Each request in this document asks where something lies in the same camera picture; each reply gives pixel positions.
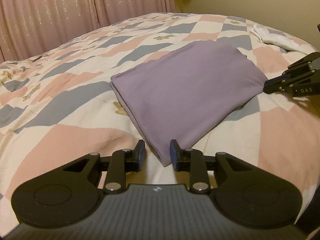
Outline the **purple garment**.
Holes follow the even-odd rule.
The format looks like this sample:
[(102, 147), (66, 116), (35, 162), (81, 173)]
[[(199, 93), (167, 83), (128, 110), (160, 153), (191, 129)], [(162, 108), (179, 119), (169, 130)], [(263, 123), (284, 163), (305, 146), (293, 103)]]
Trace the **purple garment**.
[(195, 41), (112, 76), (110, 85), (149, 148), (167, 166), (171, 140), (190, 148), (260, 94), (266, 79), (232, 45)]

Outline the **white sock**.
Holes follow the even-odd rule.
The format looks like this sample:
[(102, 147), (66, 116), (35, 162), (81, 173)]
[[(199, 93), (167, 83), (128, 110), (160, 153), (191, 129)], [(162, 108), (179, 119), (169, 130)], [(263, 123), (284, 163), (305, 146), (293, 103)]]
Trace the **white sock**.
[(286, 36), (270, 33), (265, 26), (259, 24), (254, 24), (253, 27), (249, 29), (249, 31), (254, 36), (256, 36), (260, 42), (264, 44), (271, 44), (279, 48), (283, 48), (287, 51), (296, 51), (305, 55), (308, 55), (316, 51), (307, 44), (299, 45)]

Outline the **checkered pink blue quilt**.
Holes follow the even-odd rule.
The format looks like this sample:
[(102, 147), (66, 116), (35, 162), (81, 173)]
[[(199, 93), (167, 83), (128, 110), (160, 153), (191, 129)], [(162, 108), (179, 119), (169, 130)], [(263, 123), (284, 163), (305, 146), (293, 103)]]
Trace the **checkered pink blue quilt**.
[[(18, 222), (11, 208), (23, 182), (91, 152), (111, 155), (141, 138), (109, 83), (190, 42), (228, 43), (267, 77), (302, 57), (258, 41), (235, 16), (151, 13), (100, 28), (40, 57), (1, 64), (1, 235)], [(284, 178), (308, 206), (319, 185), (319, 97), (259, 94), (195, 145), (224, 151)]]

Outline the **pink curtain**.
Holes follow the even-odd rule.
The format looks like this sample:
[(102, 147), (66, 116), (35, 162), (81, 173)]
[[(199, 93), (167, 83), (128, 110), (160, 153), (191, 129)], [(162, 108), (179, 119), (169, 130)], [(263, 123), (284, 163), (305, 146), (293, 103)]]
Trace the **pink curtain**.
[(174, 0), (1, 0), (1, 61), (40, 55), (95, 29), (174, 7)]

